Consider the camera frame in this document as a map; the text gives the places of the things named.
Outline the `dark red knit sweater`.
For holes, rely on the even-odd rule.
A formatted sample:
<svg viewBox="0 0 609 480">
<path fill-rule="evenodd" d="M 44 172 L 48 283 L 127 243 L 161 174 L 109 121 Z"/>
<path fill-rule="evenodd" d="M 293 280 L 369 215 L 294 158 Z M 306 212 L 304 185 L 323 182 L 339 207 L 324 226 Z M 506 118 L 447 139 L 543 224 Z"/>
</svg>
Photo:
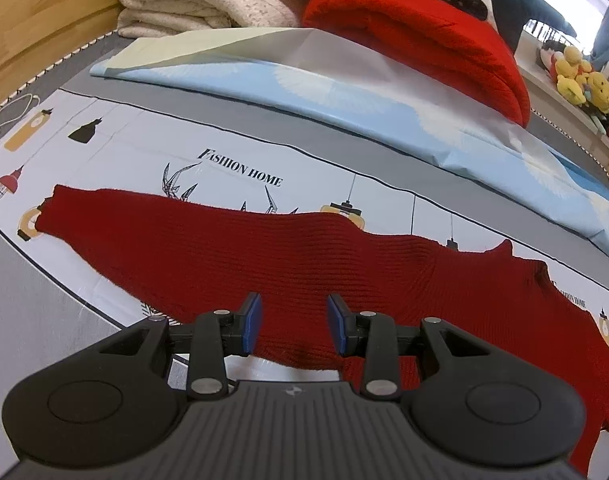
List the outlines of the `dark red knit sweater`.
<svg viewBox="0 0 609 480">
<path fill-rule="evenodd" d="M 359 382 L 360 359 L 341 359 L 326 300 L 343 297 L 401 325 L 437 316 L 562 378 L 582 396 L 585 431 L 571 461 L 587 471 L 609 431 L 609 348 L 539 260 L 510 242 L 457 252 L 433 240 L 367 233 L 340 214 L 255 214 L 171 198 L 58 185 L 38 231 L 63 240 L 95 271 L 156 310 L 190 323 L 201 313 L 263 304 L 258 356 Z"/>
</svg>

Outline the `printed grey bed sheet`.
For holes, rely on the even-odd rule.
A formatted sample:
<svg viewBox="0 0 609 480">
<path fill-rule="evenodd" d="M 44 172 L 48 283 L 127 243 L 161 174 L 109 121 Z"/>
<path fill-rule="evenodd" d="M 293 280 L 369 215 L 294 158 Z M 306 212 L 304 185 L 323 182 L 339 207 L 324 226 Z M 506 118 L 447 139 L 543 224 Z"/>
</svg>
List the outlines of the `printed grey bed sheet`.
<svg viewBox="0 0 609 480">
<path fill-rule="evenodd" d="M 591 314 L 609 348 L 609 257 L 489 186 L 348 130 L 212 94 L 95 77 L 97 61 L 5 102 L 0 234 L 117 332 L 20 379 L 2 404 L 12 479 L 582 479 L 587 409 L 546 370 L 427 316 L 398 401 L 338 370 L 227 356 L 230 391 L 186 393 L 178 322 L 35 226 L 58 185 L 255 214 L 340 214 L 457 252 L 510 242 Z"/>
</svg>

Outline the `light blue folded sheet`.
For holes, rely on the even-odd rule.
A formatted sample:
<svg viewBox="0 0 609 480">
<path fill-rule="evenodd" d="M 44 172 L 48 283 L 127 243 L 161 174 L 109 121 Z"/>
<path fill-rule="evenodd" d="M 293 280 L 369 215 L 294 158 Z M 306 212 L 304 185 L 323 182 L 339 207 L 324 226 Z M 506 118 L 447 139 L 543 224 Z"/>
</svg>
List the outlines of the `light blue folded sheet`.
<svg viewBox="0 0 609 480">
<path fill-rule="evenodd" d="M 381 142 L 583 236 L 609 257 L 609 200 L 526 129 L 465 94 L 312 28 L 231 28 L 140 38 L 95 77 L 283 110 Z"/>
</svg>

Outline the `bright red folded blanket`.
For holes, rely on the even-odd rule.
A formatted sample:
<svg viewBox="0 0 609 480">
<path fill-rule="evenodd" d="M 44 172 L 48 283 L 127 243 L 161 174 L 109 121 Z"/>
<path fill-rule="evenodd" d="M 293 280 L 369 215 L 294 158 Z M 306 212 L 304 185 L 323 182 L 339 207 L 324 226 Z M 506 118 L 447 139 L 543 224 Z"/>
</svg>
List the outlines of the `bright red folded blanket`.
<svg viewBox="0 0 609 480">
<path fill-rule="evenodd" d="M 529 94 L 487 22 L 442 0 L 310 0 L 302 24 L 363 44 L 525 127 Z"/>
</svg>

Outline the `yellow plush toys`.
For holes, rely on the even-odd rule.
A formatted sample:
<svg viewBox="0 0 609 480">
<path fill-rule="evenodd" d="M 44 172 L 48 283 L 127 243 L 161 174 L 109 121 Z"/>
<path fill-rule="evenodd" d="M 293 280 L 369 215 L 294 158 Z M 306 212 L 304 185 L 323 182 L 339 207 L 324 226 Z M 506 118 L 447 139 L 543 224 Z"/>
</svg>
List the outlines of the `yellow plush toys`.
<svg viewBox="0 0 609 480">
<path fill-rule="evenodd" d="M 609 122 L 609 80 L 593 70 L 577 47 L 546 41 L 539 49 L 538 61 L 565 101 Z"/>
</svg>

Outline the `teal shark plush toy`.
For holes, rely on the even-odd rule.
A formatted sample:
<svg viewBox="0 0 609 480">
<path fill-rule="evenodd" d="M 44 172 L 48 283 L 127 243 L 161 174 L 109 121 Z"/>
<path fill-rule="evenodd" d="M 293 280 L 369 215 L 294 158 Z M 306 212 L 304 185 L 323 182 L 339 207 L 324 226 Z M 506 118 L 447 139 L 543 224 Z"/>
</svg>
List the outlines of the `teal shark plush toy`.
<svg viewBox="0 0 609 480">
<path fill-rule="evenodd" d="M 565 35 L 576 37 L 574 27 L 545 0 L 491 0 L 498 32 L 515 52 L 524 26 L 531 20 L 549 25 Z"/>
</svg>

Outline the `wooden headboard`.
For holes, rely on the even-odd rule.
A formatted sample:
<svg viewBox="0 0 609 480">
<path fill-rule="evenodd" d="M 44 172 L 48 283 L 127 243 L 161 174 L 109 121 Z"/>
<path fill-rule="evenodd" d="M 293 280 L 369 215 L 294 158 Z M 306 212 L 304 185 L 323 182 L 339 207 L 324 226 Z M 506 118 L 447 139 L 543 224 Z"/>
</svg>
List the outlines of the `wooden headboard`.
<svg viewBox="0 0 609 480">
<path fill-rule="evenodd" d="M 0 0 L 0 103 L 66 54 L 116 28 L 118 0 Z"/>
</svg>

